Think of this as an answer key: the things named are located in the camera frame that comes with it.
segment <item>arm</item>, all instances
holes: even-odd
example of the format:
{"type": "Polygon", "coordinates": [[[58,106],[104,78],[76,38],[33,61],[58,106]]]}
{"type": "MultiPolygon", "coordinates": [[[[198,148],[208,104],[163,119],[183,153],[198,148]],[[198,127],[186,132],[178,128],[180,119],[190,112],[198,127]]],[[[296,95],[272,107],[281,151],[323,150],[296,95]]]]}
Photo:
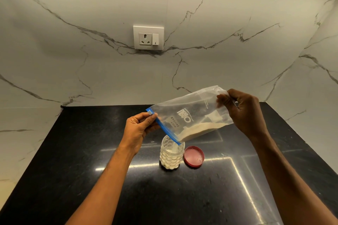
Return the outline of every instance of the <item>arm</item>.
{"type": "Polygon", "coordinates": [[[337,225],[337,218],[278,149],[269,135],[257,97],[230,89],[230,97],[218,95],[218,106],[225,105],[234,124],[250,139],[285,225],[337,225]]]}
{"type": "Polygon", "coordinates": [[[123,138],[88,196],[66,225],[111,225],[128,167],[147,133],[158,129],[157,114],[143,112],[127,119],[123,138]]]}

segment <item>marble wall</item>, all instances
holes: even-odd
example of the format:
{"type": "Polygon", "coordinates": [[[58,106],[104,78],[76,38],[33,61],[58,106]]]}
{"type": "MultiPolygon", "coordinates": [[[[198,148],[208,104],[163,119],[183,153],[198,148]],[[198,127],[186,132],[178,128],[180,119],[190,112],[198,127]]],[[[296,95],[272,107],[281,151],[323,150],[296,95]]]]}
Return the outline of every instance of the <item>marble wall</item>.
{"type": "Polygon", "coordinates": [[[338,0],[268,103],[338,173],[338,0]]]}
{"type": "Polygon", "coordinates": [[[324,28],[333,4],[0,0],[0,205],[60,105],[152,104],[219,85],[277,107],[280,73],[306,60],[298,56],[324,28]],[[164,26],[164,50],[135,51],[134,24],[164,26]]]}

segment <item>forearm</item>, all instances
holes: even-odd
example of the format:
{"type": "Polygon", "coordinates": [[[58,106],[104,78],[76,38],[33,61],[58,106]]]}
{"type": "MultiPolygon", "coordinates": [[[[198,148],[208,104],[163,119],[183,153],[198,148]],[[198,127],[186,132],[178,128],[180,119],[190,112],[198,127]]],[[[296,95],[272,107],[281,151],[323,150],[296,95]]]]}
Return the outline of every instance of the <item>forearm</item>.
{"type": "Polygon", "coordinates": [[[285,225],[338,224],[269,136],[251,137],[277,208],[285,225]]]}
{"type": "Polygon", "coordinates": [[[117,148],[91,192],[67,225],[111,225],[133,153],[117,148]]]}

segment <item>person's right arm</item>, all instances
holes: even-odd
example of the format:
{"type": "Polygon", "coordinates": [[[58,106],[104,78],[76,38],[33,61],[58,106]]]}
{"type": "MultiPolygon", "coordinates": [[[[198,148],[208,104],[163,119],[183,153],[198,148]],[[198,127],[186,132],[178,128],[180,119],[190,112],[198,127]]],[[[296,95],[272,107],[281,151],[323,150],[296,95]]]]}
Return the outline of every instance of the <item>person's right arm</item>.
{"type": "Polygon", "coordinates": [[[252,142],[285,225],[338,225],[338,219],[316,196],[278,149],[269,135],[257,97],[230,89],[217,96],[234,124],[252,142]]]}

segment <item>wall switch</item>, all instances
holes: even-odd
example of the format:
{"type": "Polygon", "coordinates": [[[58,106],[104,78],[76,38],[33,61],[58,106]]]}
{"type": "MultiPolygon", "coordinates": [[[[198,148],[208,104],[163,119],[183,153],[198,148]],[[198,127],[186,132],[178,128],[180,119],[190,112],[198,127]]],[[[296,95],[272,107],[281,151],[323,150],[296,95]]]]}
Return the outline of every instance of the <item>wall switch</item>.
{"type": "Polygon", "coordinates": [[[157,33],[152,34],[152,45],[158,45],[158,34],[157,33]]]}
{"type": "Polygon", "coordinates": [[[139,33],[140,45],[151,45],[151,33],[139,33]]]}
{"type": "Polygon", "coordinates": [[[134,48],[138,50],[163,50],[164,27],[133,26],[134,48]]]}

